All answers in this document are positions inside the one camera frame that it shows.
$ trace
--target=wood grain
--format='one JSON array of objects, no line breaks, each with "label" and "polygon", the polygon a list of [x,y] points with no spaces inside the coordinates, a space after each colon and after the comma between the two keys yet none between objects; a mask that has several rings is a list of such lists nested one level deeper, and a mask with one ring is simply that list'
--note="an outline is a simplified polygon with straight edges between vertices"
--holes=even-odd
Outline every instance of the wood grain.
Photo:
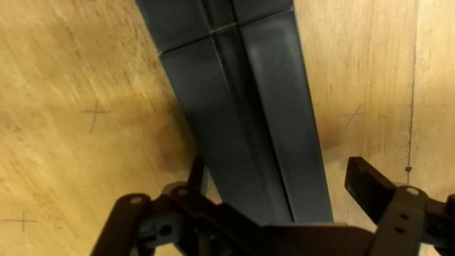
[{"label": "wood grain", "polygon": [[[455,5],[295,3],[336,221],[374,230],[352,156],[445,200]],[[88,255],[118,197],[187,178],[197,147],[134,0],[0,2],[0,60],[0,256]]]}]

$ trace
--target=vertical groove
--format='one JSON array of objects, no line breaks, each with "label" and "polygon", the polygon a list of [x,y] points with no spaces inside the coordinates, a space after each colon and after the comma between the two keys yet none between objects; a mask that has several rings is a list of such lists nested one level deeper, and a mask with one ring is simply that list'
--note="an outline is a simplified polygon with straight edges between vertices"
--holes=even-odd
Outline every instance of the vertical groove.
[{"label": "vertical groove", "polygon": [[407,171],[407,184],[411,184],[411,171],[413,171],[413,146],[414,146],[414,109],[416,109],[416,77],[417,77],[417,38],[418,38],[418,21],[420,21],[420,0],[416,0],[416,28],[414,28],[414,56],[413,56],[413,82],[411,82],[411,119],[410,119],[410,140],[408,140],[408,164]]}]

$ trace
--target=black mechanical arm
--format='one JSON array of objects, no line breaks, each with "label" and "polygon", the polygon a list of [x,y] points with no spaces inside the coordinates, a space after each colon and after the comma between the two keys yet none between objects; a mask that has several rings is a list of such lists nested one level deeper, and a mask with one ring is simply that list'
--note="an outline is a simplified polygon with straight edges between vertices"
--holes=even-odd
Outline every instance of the black mechanical arm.
[{"label": "black mechanical arm", "polygon": [[189,256],[403,256],[418,255],[421,244],[455,255],[455,195],[444,204],[418,188],[396,187],[363,159],[350,159],[346,190],[377,225],[376,234],[356,227],[259,227],[205,198],[202,177],[198,159],[188,183],[170,186],[158,200],[118,200],[93,256],[151,256],[167,244]]}]

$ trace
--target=wooden surface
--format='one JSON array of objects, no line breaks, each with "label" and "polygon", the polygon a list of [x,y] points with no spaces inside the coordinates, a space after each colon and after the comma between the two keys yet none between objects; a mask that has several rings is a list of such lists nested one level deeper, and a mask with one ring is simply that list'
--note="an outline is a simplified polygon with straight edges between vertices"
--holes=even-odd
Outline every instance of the wooden surface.
[{"label": "wooden surface", "polygon": [[[296,0],[337,223],[374,230],[352,156],[455,193],[454,12]],[[0,256],[88,255],[118,197],[185,180],[197,147],[133,0],[0,2],[0,60]]]}]

